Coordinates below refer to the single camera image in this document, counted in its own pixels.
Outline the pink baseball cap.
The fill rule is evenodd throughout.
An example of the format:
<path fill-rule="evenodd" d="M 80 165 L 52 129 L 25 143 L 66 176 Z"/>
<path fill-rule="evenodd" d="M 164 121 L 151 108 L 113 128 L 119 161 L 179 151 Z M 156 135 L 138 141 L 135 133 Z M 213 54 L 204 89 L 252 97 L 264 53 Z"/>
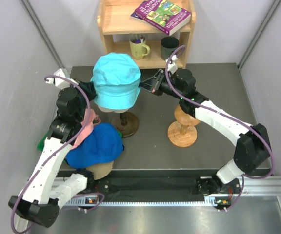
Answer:
<path fill-rule="evenodd" d="M 99 116 L 93 109 L 85 109 L 84 119 L 81 122 L 84 129 L 75 139 L 72 149 L 77 148 L 94 130 L 94 126 L 101 123 Z"/>

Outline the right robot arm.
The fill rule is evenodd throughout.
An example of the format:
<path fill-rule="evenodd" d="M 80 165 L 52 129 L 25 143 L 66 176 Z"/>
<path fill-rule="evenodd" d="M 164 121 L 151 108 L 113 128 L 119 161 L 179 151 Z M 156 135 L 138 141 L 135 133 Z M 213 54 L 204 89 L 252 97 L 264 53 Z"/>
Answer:
<path fill-rule="evenodd" d="M 189 116 L 211 126 L 235 146 L 233 158 L 209 179 L 196 181 L 200 193 L 223 193 L 239 176 L 249 175 L 272 156 L 268 132 L 262 124 L 251 125 L 232 117 L 196 90 L 192 72 L 181 69 L 172 75 L 159 69 L 139 87 L 160 96 L 179 99 L 181 109 Z"/>

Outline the blue baseball cap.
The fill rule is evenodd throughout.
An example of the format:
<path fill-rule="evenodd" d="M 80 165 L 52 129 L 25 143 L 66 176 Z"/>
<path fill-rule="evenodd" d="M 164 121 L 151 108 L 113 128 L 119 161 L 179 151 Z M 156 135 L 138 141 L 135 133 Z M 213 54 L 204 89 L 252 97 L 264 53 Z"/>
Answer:
<path fill-rule="evenodd" d="M 66 162 L 82 169 L 114 161 L 123 151 L 124 144 L 116 128 L 110 123 L 101 123 L 78 147 L 69 151 Z"/>

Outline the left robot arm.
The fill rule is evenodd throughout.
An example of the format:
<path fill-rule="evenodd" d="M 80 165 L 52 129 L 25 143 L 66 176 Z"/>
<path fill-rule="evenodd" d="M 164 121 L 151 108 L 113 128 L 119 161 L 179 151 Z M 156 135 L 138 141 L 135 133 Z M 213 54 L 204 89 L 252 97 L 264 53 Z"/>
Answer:
<path fill-rule="evenodd" d="M 49 127 L 44 149 L 27 184 L 18 196 L 9 199 L 11 229 L 15 234 L 26 233 L 30 229 L 29 222 L 51 227 L 69 200 L 81 191 L 90 193 L 95 187 L 93 179 L 79 172 L 71 174 L 64 183 L 52 189 L 61 164 L 88 123 L 90 115 L 85 110 L 97 95 L 94 84 L 58 75 L 48 75 L 44 80 L 60 89 L 57 115 Z"/>

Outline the cyan bucket hat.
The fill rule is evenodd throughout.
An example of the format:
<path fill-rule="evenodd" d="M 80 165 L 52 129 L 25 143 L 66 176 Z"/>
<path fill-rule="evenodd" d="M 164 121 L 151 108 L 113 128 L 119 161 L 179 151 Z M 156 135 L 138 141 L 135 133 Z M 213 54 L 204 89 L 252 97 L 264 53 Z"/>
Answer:
<path fill-rule="evenodd" d="M 112 111 L 132 108 L 141 91 L 141 71 L 132 57 L 124 53 L 101 56 L 91 81 L 97 93 L 95 104 Z"/>

